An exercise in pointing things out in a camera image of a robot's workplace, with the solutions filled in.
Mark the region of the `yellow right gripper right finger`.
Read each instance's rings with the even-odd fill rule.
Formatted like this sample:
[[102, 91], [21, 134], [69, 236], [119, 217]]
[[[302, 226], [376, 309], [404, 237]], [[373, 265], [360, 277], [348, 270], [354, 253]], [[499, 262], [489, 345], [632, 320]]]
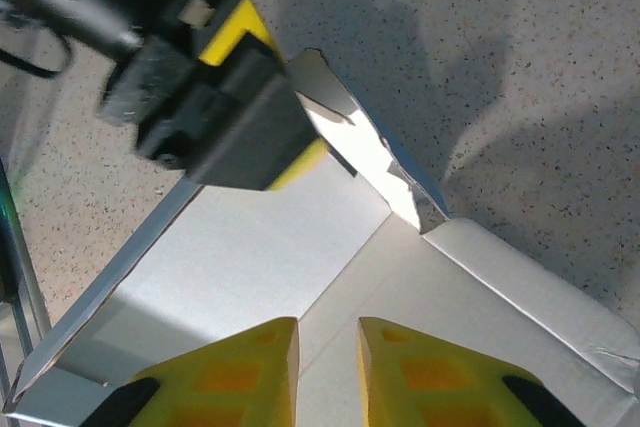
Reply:
[[358, 320], [367, 426], [578, 426], [533, 374], [377, 317]]

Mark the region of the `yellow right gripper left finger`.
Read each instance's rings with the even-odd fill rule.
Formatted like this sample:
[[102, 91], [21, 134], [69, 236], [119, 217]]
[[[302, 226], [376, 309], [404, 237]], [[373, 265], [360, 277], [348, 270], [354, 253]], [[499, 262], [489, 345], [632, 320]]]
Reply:
[[294, 426], [298, 320], [280, 317], [153, 365], [84, 426]]

